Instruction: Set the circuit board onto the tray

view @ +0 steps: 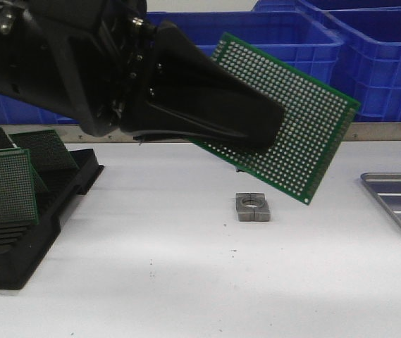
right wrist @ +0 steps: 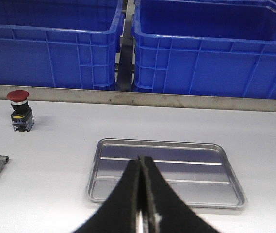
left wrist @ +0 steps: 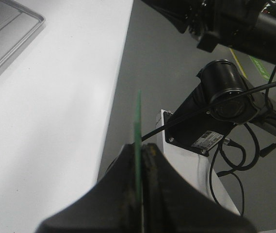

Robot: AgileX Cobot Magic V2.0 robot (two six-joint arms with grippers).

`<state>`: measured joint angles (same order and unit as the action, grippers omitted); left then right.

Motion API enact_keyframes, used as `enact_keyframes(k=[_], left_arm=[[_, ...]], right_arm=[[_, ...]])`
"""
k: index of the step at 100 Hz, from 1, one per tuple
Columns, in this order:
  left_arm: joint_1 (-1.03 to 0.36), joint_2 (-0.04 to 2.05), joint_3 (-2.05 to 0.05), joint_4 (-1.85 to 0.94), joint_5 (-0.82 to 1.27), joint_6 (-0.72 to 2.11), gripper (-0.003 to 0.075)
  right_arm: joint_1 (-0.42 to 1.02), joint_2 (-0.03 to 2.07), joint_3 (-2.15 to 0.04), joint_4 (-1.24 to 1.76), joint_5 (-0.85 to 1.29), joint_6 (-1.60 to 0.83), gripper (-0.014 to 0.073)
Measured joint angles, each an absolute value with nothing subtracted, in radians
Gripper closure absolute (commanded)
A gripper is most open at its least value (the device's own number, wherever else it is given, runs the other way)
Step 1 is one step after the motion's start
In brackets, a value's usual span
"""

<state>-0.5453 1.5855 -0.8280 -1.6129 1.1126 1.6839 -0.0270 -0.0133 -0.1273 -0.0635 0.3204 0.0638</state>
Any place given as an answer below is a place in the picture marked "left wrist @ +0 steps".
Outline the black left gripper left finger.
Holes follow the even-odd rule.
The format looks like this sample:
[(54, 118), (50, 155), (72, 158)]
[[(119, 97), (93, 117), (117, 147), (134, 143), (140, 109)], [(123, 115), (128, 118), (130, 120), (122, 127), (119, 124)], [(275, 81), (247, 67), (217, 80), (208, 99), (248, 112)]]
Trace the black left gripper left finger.
[(104, 177), (79, 200), (41, 222), (39, 233), (139, 233), (134, 146), (121, 149)]

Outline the black overhead gripper assembly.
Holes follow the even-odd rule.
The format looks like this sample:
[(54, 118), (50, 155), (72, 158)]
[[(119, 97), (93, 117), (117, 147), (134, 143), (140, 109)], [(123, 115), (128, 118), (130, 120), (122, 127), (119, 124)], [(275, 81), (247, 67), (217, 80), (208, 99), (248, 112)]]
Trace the black overhead gripper assembly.
[(276, 65), (276, 17), (263, 13), (264, 0), (146, 0), (197, 48), (218, 44)]

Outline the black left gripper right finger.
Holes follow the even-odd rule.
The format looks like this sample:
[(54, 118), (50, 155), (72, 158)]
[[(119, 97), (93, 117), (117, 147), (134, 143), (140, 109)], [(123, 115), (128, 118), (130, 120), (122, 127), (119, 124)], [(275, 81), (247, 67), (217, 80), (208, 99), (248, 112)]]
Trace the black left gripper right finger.
[(253, 233), (254, 226), (205, 197), (170, 165), (156, 144), (142, 146), (146, 232)]

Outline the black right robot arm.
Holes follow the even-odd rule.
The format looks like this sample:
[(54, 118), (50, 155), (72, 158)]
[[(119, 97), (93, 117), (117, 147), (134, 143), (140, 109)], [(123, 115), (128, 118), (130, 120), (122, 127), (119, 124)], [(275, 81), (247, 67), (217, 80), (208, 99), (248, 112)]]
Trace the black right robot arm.
[[(148, 0), (180, 33), (188, 31), (197, 47), (212, 52), (223, 45), (276, 66), (276, 8), (268, 0)], [(200, 84), (163, 126), (176, 145), (207, 154), (204, 136), (223, 139), (236, 125), (253, 123), (276, 136), (276, 106), (271, 83), (255, 88), (224, 59), (203, 67)]]

